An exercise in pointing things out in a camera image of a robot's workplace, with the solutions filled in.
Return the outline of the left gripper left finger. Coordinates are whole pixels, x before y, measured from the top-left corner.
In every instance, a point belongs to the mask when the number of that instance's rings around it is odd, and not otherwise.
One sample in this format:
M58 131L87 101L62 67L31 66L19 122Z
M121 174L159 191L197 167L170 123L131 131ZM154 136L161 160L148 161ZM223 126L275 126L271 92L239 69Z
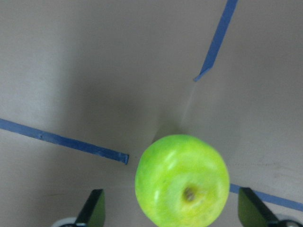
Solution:
M75 220L77 227L102 227L105 223L105 193L94 189Z

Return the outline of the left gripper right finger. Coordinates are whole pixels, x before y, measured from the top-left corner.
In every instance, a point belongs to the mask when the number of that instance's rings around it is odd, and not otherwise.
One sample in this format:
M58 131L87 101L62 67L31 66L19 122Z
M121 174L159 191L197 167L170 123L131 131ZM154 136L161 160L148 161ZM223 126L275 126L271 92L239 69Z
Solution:
M238 194L238 218L244 227L301 227L293 219L279 219L249 187Z

